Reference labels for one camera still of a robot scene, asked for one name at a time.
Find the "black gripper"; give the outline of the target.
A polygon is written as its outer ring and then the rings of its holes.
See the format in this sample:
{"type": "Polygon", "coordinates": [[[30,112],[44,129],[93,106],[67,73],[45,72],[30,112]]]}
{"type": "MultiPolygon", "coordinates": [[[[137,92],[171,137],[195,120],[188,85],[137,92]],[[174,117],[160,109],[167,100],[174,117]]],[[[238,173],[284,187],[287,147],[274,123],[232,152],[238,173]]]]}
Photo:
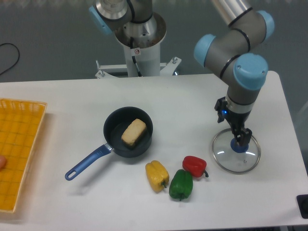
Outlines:
{"type": "Polygon", "coordinates": [[[214,109],[218,115],[218,123],[226,120],[234,131],[235,143],[238,146],[247,146],[252,137],[252,131],[245,127],[253,108],[253,103],[238,104],[229,97],[222,97],[217,100],[214,109]]]}

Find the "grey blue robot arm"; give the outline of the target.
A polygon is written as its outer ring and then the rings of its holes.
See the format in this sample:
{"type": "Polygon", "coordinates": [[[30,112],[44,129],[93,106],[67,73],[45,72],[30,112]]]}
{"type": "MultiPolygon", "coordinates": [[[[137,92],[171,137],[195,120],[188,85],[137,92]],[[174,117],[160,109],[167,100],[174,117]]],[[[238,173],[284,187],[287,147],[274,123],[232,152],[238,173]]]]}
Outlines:
{"type": "MultiPolygon", "coordinates": [[[[227,95],[215,105],[218,122],[227,121],[235,144],[244,147],[252,138],[244,124],[268,73],[266,60],[251,50],[272,35],[275,23],[270,14],[255,11],[245,0],[215,0],[213,5],[229,32],[221,38],[204,35],[193,55],[228,85],[227,95]]],[[[98,0],[89,13],[101,32],[115,34],[130,77],[161,74],[160,44],[167,27],[150,0],[98,0]]]]}

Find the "fingertip at left edge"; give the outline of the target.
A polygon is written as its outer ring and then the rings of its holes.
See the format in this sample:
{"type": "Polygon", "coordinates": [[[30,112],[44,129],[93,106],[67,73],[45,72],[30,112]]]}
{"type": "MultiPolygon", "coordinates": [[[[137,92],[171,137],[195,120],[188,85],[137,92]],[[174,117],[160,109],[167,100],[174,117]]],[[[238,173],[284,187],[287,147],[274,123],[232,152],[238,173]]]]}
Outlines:
{"type": "Polygon", "coordinates": [[[0,155],[0,170],[2,170],[7,163],[7,159],[5,156],[0,155]]]}

